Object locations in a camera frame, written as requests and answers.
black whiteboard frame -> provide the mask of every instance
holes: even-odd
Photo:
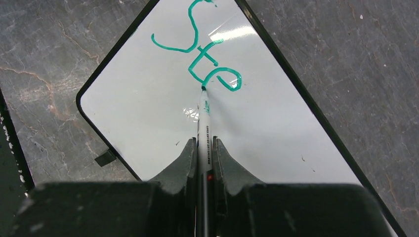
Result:
[[[125,162],[125,160],[118,154],[116,149],[112,146],[112,144],[106,139],[106,137],[99,131],[99,129],[91,122],[91,120],[86,116],[86,114],[83,112],[83,109],[81,107],[81,97],[83,94],[87,91],[87,89],[90,87],[90,85],[94,82],[94,80],[100,75],[100,73],[105,69],[105,67],[108,65],[108,63],[112,60],[112,58],[115,56],[115,54],[120,50],[120,48],[125,44],[125,42],[131,37],[131,35],[136,31],[138,26],[141,24],[141,22],[147,17],[147,15],[151,12],[151,10],[154,8],[154,6],[159,2],[159,0],[150,0],[144,9],[140,12],[140,14],[136,17],[136,19],[131,23],[131,25],[128,27],[128,29],[124,32],[124,34],[121,36],[121,38],[117,41],[115,46],[109,51],[109,53],[106,55],[106,57],[103,59],[103,61],[100,63],[100,65],[96,68],[96,70],[93,72],[93,74],[89,77],[87,82],[82,86],[80,91],[77,93],[76,96],[76,105],[77,108],[82,115],[82,117],[90,124],[90,126],[93,128],[93,130],[99,135],[99,137],[106,143],[106,145],[109,147],[109,149],[117,155],[117,157],[120,159],[120,161],[125,165],[125,167],[131,172],[131,174],[137,179],[140,180],[138,175],[131,169],[131,167]],[[361,182],[361,184],[370,191],[370,193],[376,198],[376,200],[379,202],[383,214],[386,217],[389,224],[392,226],[393,230],[396,232],[398,236],[406,236],[400,225],[397,223],[394,216],[391,214],[390,210],[387,208],[385,203],[382,201],[372,184],[369,182],[365,174],[362,172],[361,168],[355,161],[355,159],[350,154],[349,150],[345,147],[342,140],[338,137],[337,133],[329,123],[329,121],[326,119],[324,114],[321,112],[320,108],[316,104],[316,102],[313,100],[311,95],[308,93],[307,89],[304,87],[301,80],[298,78],[295,71],[292,69],[288,61],[283,56],[282,52],[279,50],[279,48],[276,46],[275,42],[272,40],[268,32],[265,30],[265,28],[262,26],[261,22],[256,17],[255,13],[252,11],[252,9],[249,7],[247,2],[245,0],[235,0],[241,11],[244,13],[244,15],[247,17],[251,25],[254,27],[260,38],[263,40],[265,45],[268,47],[269,51],[272,53],[274,58],[277,60],[278,64],[281,66],[281,68],[284,70],[285,74],[290,79],[291,83],[294,85],[294,87],[299,92],[300,96],[303,98],[307,106],[310,108],[311,112],[316,117],[317,121],[320,123],[322,128],[325,130],[335,147],[338,149],[342,157],[345,159],[346,163],[349,165],[349,167],[354,172],[355,176],[358,178],[358,180]]]

white board surface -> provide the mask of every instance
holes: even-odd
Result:
[[[194,44],[190,52],[167,50]],[[197,49],[214,45],[193,72],[207,84],[212,134],[256,177],[276,183],[354,183],[358,179],[234,0],[160,0],[81,97],[84,114],[131,169],[148,180],[196,136],[202,83],[188,68]],[[236,91],[230,91],[221,76]]]

black plastic mount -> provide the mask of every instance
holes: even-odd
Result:
[[[390,237],[380,208],[355,185],[264,184],[213,139],[216,232],[222,237]],[[11,236],[193,237],[196,139],[148,182],[38,186]]]

marker barrel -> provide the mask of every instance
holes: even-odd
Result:
[[[214,237],[214,180],[212,171],[212,135],[210,103],[205,88],[199,102],[198,119],[198,197],[196,236]]]

gray marble surface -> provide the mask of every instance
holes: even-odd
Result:
[[[247,0],[406,234],[419,230],[419,2]],[[0,86],[36,184],[133,180],[75,96],[147,1],[0,0]]]

